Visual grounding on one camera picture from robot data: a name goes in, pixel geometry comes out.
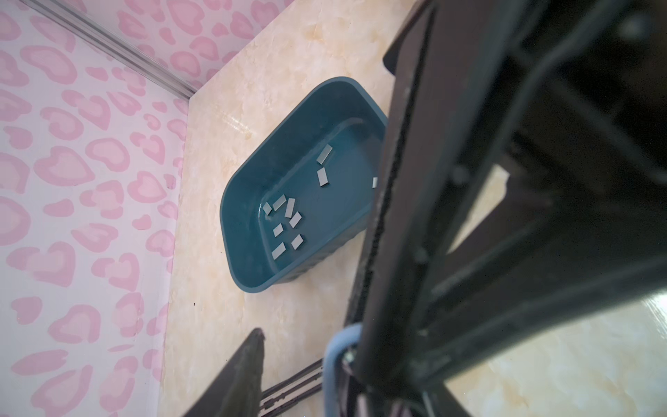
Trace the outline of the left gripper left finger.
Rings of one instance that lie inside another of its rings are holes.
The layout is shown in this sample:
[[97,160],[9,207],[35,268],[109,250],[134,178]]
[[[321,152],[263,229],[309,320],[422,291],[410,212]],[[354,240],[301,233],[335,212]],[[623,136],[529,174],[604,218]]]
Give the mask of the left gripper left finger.
[[264,357],[265,336],[255,328],[185,416],[258,416]]

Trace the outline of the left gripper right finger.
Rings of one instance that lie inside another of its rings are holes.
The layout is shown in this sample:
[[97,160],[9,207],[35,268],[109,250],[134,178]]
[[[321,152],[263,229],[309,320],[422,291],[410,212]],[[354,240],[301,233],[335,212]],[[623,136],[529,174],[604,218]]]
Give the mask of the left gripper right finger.
[[418,1],[346,323],[347,416],[666,287],[666,4]]

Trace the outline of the black stapler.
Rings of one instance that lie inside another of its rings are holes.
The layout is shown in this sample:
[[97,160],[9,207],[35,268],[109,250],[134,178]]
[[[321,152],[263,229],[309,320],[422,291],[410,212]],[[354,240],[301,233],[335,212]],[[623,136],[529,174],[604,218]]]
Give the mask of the black stapler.
[[262,393],[260,417],[280,416],[321,392],[323,359],[306,366]]

